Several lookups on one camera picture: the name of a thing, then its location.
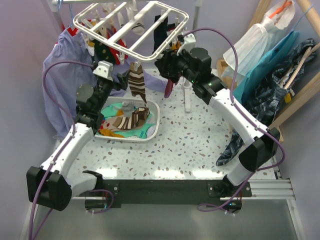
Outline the brown patterned sock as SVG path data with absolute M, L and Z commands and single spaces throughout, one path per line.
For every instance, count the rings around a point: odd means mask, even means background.
M 103 120 L 99 130 L 107 129 L 116 132 L 141 128 L 149 115 L 150 110 L 147 107 L 138 107 L 131 113 L 130 117 L 120 115 Z
M 133 97 L 140 96 L 144 103 L 147 103 L 146 100 L 146 87 L 144 79 L 143 67 L 139 65 L 135 68 L 135 63 L 131 62 L 128 75 L 128 86 Z

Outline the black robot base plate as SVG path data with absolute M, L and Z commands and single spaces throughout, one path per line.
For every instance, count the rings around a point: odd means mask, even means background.
M 98 192 L 86 191 L 87 210 L 122 205 L 196 205 L 210 210 L 223 205 L 234 213 L 242 208 L 242 198 L 251 197 L 249 182 L 232 186 L 223 180 L 103 180 Z

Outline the white clip sock hanger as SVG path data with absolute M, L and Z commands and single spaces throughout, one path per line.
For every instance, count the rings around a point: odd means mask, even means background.
M 119 30 L 116 31 L 109 39 L 104 38 L 100 34 L 97 33 L 99 28 L 108 23 L 111 18 L 117 15 L 118 12 L 123 10 L 124 8 L 129 7 L 129 2 L 122 2 L 119 6 L 117 6 L 111 13 L 106 15 L 106 17 L 100 19 L 98 23 L 96 23 L 94 26 L 91 26 L 90 23 L 85 23 L 85 18 L 87 14 L 90 14 L 96 8 L 100 7 L 100 3 L 93 3 L 89 5 L 87 8 L 82 10 L 80 13 L 74 16 L 73 18 L 73 25 L 83 33 L 87 34 L 88 36 L 98 40 L 99 42 L 105 44 L 108 47 L 111 47 L 121 53 L 124 53 L 127 56 L 130 56 L 140 62 L 151 62 L 154 61 L 169 44 L 174 40 L 174 33 L 172 33 L 169 37 L 165 39 L 165 41 L 159 46 L 159 48 L 151 55 L 142 55 L 139 54 L 136 49 L 143 44 L 143 42 L 148 38 L 148 36 L 154 32 L 154 30 L 160 25 L 160 23 L 168 17 L 170 14 L 176 14 L 178 15 L 178 18 L 180 19 L 180 23 L 175 28 L 175 33 L 177 36 L 182 32 L 182 29 L 185 27 L 189 20 L 189 15 L 180 9 L 177 9 L 175 7 L 172 7 L 168 4 L 162 3 L 160 1 L 149 1 L 137 14 L 134 15 L 133 19 L 127 22 L 123 27 L 121 27 Z M 161 17 L 154 22 L 149 28 L 144 30 L 144 34 L 138 38 L 131 46 L 128 48 L 121 46 L 118 44 L 118 41 L 126 36 L 127 33 L 129 33 L 130 30 L 132 30 L 132 27 L 135 25 L 137 21 L 142 20 L 142 18 L 149 13 L 153 8 L 160 8 L 163 10 L 163 14 Z

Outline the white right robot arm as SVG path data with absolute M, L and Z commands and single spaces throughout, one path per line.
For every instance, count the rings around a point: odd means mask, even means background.
M 240 184 L 275 155 L 280 133 L 260 123 L 232 97 L 228 87 L 212 74 L 211 62 L 208 51 L 201 47 L 181 53 L 166 49 L 155 66 L 161 77 L 174 83 L 181 77 L 188 80 L 195 95 L 218 111 L 246 145 L 239 163 L 223 178 L 223 192 L 233 197 L 241 190 Z

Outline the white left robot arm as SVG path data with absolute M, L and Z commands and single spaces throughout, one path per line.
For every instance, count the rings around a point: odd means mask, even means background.
M 32 166 L 26 173 L 30 202 L 62 211 L 73 197 L 85 192 L 99 196 L 103 192 L 100 173 L 85 170 L 78 177 L 67 178 L 67 175 L 80 151 L 99 131 L 104 118 L 101 110 L 111 91 L 127 88 L 126 77 L 113 81 L 111 77 L 101 76 L 97 78 L 96 86 L 82 84 L 77 88 L 75 125 L 41 166 Z

